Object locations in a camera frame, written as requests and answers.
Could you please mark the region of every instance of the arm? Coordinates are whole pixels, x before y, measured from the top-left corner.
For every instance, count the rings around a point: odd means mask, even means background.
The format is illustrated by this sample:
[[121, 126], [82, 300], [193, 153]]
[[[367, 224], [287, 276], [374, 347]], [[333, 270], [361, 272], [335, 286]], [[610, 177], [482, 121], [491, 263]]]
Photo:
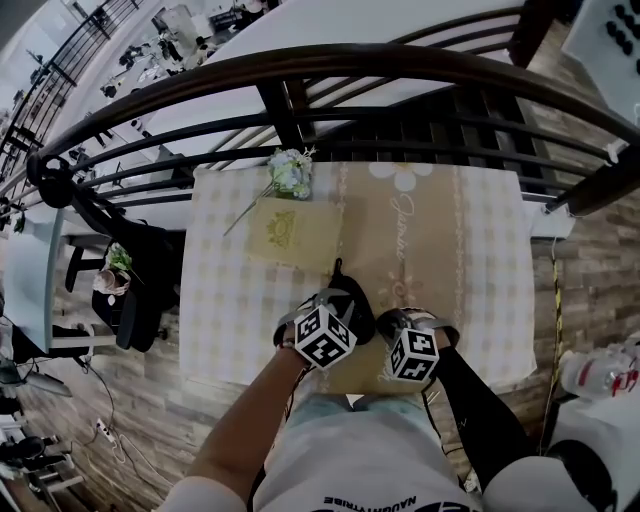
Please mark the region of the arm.
[[293, 349], [273, 356], [205, 440], [187, 476], [215, 480], [246, 503], [307, 362]]
[[502, 469], [534, 455], [518, 418], [469, 367], [443, 331], [436, 331], [440, 360], [435, 368], [453, 416], [460, 441], [476, 470], [482, 489]]

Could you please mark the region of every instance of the flower bouquet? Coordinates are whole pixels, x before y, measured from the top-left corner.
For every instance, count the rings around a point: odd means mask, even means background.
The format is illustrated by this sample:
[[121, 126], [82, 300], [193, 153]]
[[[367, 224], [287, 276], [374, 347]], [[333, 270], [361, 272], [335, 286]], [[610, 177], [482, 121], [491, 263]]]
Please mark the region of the flower bouquet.
[[277, 197], [308, 199], [311, 195], [311, 155], [315, 151], [300, 153], [297, 149], [277, 149], [269, 160], [273, 190]]

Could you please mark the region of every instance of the light blue shorts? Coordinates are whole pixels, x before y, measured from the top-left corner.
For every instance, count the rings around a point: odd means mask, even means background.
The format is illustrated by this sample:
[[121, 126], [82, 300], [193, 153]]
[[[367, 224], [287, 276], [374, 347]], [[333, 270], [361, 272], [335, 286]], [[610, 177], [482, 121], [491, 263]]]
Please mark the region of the light blue shorts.
[[377, 396], [364, 395], [353, 407], [345, 395], [313, 394], [296, 407], [287, 421], [285, 429], [302, 425], [311, 420], [335, 414], [378, 411], [399, 414], [439, 443], [439, 434], [429, 413], [421, 403], [419, 395]]

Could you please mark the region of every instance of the wooden floor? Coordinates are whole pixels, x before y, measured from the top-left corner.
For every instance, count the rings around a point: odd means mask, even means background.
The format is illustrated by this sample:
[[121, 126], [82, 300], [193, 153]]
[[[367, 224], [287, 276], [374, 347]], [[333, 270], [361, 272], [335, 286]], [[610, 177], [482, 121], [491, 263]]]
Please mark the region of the wooden floor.
[[[548, 74], [593, 94], [592, 86], [574, 63], [558, 51], [566, 29], [555, 25], [532, 63], [536, 72]], [[567, 133], [579, 132], [592, 143], [607, 139], [584, 123], [568, 116], [534, 108], [541, 125]], [[556, 156], [557, 148], [548, 150]], [[527, 431], [540, 430], [548, 394], [554, 347], [554, 294], [550, 261], [551, 243], [533, 243], [536, 286], [535, 353], [538, 370], [517, 386], [501, 394]], [[622, 341], [640, 329], [640, 194], [628, 196], [585, 219], [578, 219], [569, 240], [555, 247], [563, 288], [566, 348], [589, 350]], [[61, 296], [58, 308], [69, 307]], [[116, 407], [115, 425], [147, 457], [162, 477], [175, 482], [184, 474], [210, 428], [238, 396], [241, 388], [221, 384], [211, 388], [184, 382], [178, 368], [177, 311], [165, 315], [169, 329], [166, 341], [157, 340], [141, 354], [134, 350], [109, 349], [94, 357], [93, 365], [104, 377]], [[77, 492], [96, 510], [113, 504], [120, 512], [157, 507], [169, 485], [155, 475], [125, 441], [135, 461], [116, 462], [103, 438], [85, 446], [93, 437], [98, 416], [108, 420], [109, 397], [95, 375], [85, 375], [70, 361], [43, 363], [41, 371], [57, 375], [72, 389], [74, 397], [60, 398], [29, 386], [19, 389], [19, 398], [34, 433], [57, 434], [67, 446], [73, 442], [73, 459], [87, 479]], [[460, 446], [444, 393], [432, 406], [445, 449]], [[469, 465], [463, 450], [450, 455], [464, 476]]]

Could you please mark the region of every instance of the wire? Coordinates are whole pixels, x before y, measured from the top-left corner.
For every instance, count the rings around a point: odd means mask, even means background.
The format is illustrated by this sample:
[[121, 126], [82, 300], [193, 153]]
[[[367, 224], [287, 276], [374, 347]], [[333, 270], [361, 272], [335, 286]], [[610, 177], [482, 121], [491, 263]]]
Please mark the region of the wire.
[[450, 453], [457, 452], [458, 450], [464, 450], [464, 446], [458, 446], [457, 448], [452, 448], [448, 452], [444, 452], [445, 457], [448, 457]]
[[293, 389], [291, 390], [291, 395], [289, 395], [289, 403], [287, 404], [287, 406], [285, 407], [285, 410], [284, 410], [284, 421], [285, 421], [285, 423], [287, 421], [289, 421], [289, 416], [291, 416], [291, 411], [293, 410], [293, 397], [294, 397], [294, 394], [296, 392], [296, 389], [298, 389], [298, 386], [302, 382], [302, 379], [304, 379], [307, 376], [307, 374], [309, 374], [309, 372], [311, 372], [312, 369], [313, 368], [311, 368], [311, 367], [303, 368], [303, 370], [300, 372], [300, 375], [298, 375], [298, 378], [296, 379], [296, 382], [293, 385]]
[[[111, 430], [113, 430], [113, 431], [116, 433], [116, 435], [117, 435], [118, 437], [120, 437], [120, 435], [121, 435], [121, 434], [119, 434], [119, 433], [118, 433], [118, 431], [116, 430], [116, 428], [115, 428], [115, 427], [112, 427], [112, 429], [111, 429]], [[125, 447], [124, 447], [124, 445], [122, 444], [122, 441], [120, 442], [120, 451], [121, 451], [121, 452], [123, 452], [123, 453], [125, 454], [125, 456], [127, 457], [127, 459], [129, 459], [129, 460], [131, 461], [131, 466], [133, 467], [133, 472], [137, 475], [137, 477], [138, 477], [142, 482], [144, 482], [145, 484], [147, 484], [147, 486], [148, 486], [149, 488], [151, 488], [151, 490], [155, 493], [155, 495], [156, 495], [156, 496], [158, 496], [158, 498], [160, 498], [160, 501], [164, 501], [164, 500], [166, 499], [166, 496], [162, 496], [162, 495], [158, 492], [158, 489], [156, 489], [155, 485], [153, 485], [151, 482], [149, 482], [146, 478], [142, 478], [142, 475], [141, 475], [140, 473], [138, 473], [138, 468], [136, 467], [136, 463], [135, 463], [135, 462], [134, 462], [134, 460], [131, 458], [131, 455], [129, 455], [129, 452], [127, 452], [126, 448], [125, 448]]]
[[[13, 363], [13, 365], [16, 367], [16, 371], [17, 371], [18, 365], [16, 365], [15, 363]], [[36, 359], [32, 358], [31, 368], [29, 368], [29, 371], [26, 373], [26, 375], [24, 377], [20, 377], [20, 380], [16, 380], [16, 381], [13, 381], [13, 382], [5, 382], [5, 381], [0, 380], [0, 384], [2, 384], [3, 386], [15, 386], [17, 384], [26, 384], [27, 383], [27, 377], [29, 377], [29, 375], [31, 375], [31, 372], [33, 371], [33, 368], [35, 367], [35, 365], [36, 365]]]
[[[102, 382], [102, 385], [104, 386], [104, 389], [106, 389], [107, 394], [109, 395], [109, 400], [111, 402], [111, 414], [109, 415], [109, 423], [107, 423], [107, 430], [111, 430], [113, 427], [113, 418], [116, 413], [116, 406], [115, 406], [115, 403], [113, 402], [113, 396], [111, 395], [109, 386], [107, 386], [107, 383], [104, 381], [102, 376], [96, 370], [94, 370], [93, 366], [91, 366], [89, 363], [84, 363], [84, 366], [82, 367], [82, 371], [85, 374], [88, 374], [89, 370], [91, 370], [93, 373], [96, 374], [96, 377], [100, 379], [100, 381]], [[98, 438], [98, 426], [96, 425], [93, 427], [93, 437], [91, 438], [91, 441], [89, 441], [88, 443], [84, 443], [82, 446], [86, 447], [86, 446], [89, 446], [90, 444], [93, 444], [97, 438]]]
[[[146, 480], [145, 478], [142, 477], [142, 475], [140, 475], [140, 473], [138, 472], [138, 469], [136, 467], [136, 463], [134, 462], [134, 460], [131, 458], [131, 456], [129, 455], [129, 453], [127, 452], [126, 448], [124, 447], [124, 445], [122, 444], [122, 438], [125, 438], [127, 441], [129, 441], [129, 444], [131, 444], [131, 446], [133, 446], [133, 448], [138, 452], [138, 454], [144, 459], [144, 461], [149, 465], [149, 467], [151, 468], [151, 470], [158, 475], [160, 478], [162, 478], [167, 484], [169, 484], [170, 486], [173, 486], [173, 484], [171, 482], [169, 482], [169, 480], [167, 480], [166, 478], [164, 478], [160, 473], [158, 473], [156, 471], [156, 469], [151, 465], [151, 463], [149, 462], [149, 460], [142, 455], [142, 453], [140, 452], [140, 450], [138, 450], [138, 448], [136, 447], [136, 445], [133, 444], [133, 442], [131, 441], [131, 439], [129, 439], [128, 437], [124, 436], [123, 434], [120, 434], [117, 430], [116, 427], [114, 425], [114, 417], [115, 417], [115, 412], [116, 412], [116, 407], [115, 407], [115, 403], [113, 401], [113, 395], [111, 394], [111, 391], [109, 390], [109, 386], [107, 386], [107, 383], [104, 381], [104, 379], [102, 378], [102, 376], [89, 364], [89, 363], [84, 363], [83, 366], [83, 372], [88, 374], [89, 370], [91, 370], [96, 377], [98, 377], [98, 379], [100, 379], [100, 382], [102, 382], [102, 385], [104, 386], [104, 389], [107, 391], [107, 394], [109, 395], [109, 400], [111, 402], [111, 415], [109, 417], [109, 423], [107, 424], [107, 430], [111, 430], [113, 432], [115, 432], [116, 434], [116, 439], [118, 440], [118, 443], [116, 444], [116, 446], [114, 446], [112, 448], [112, 452], [113, 452], [113, 456], [116, 458], [116, 460], [118, 461], [118, 463], [120, 464], [126, 464], [127, 460], [129, 459], [131, 461], [131, 465], [133, 466], [133, 471], [135, 472], [135, 474], [138, 476], [138, 478], [145, 483], [148, 487], [150, 487], [153, 492], [156, 494], [156, 496], [158, 496], [158, 498], [160, 498], [161, 501], [165, 500], [165, 497], [162, 496], [159, 492], [158, 489], [151, 484], [148, 480]], [[89, 446], [90, 444], [92, 444], [93, 442], [95, 442], [96, 438], [98, 437], [98, 428], [94, 427], [94, 434], [93, 434], [93, 439], [91, 439], [91, 441], [89, 441], [88, 443], [85, 443], [84, 447]], [[116, 455], [116, 449], [118, 448], [118, 444], [120, 445], [120, 453], [123, 454], [123, 459], [119, 459], [118, 456]]]
[[129, 441], [129, 444], [131, 445], [131, 447], [138, 452], [138, 455], [140, 455], [140, 457], [142, 457], [142, 459], [147, 463], [147, 466], [149, 466], [149, 469], [151, 469], [151, 471], [153, 471], [163, 482], [165, 482], [167, 485], [169, 486], [173, 486], [173, 484], [167, 480], [165, 477], [163, 477], [160, 473], [158, 473], [156, 471], [156, 468], [153, 467], [153, 465], [151, 464], [151, 462], [149, 462], [149, 459], [147, 459], [140, 450], [138, 450], [138, 447], [133, 444], [133, 442], [131, 441], [131, 439], [129, 439], [127, 436], [125, 436], [124, 434], [119, 434], [118, 438], [120, 439], [120, 447], [122, 448], [122, 440], [125, 439], [126, 441]]
[[551, 264], [553, 266], [553, 287], [556, 306], [556, 333], [553, 348], [553, 367], [551, 369], [551, 378], [549, 379], [549, 393], [547, 394], [544, 416], [542, 418], [542, 433], [540, 434], [540, 441], [538, 443], [538, 455], [542, 455], [542, 443], [545, 441], [551, 401], [553, 400], [553, 396], [555, 395], [558, 388], [559, 361], [562, 353], [564, 352], [564, 343], [562, 336], [562, 290], [560, 288], [560, 280], [558, 278], [558, 262], [556, 260], [555, 251], [556, 241], [557, 237], [553, 239], [553, 244], [551, 245]]
[[[47, 357], [46, 359], [40, 359], [40, 360], [36, 361], [36, 364], [46, 363], [47, 361], [53, 361], [54, 359], [57, 359], [57, 358], [55, 358], [55, 357]], [[26, 363], [17, 364], [16, 366], [26, 366], [28, 364], [29, 364], [29, 361], [27, 361]]]

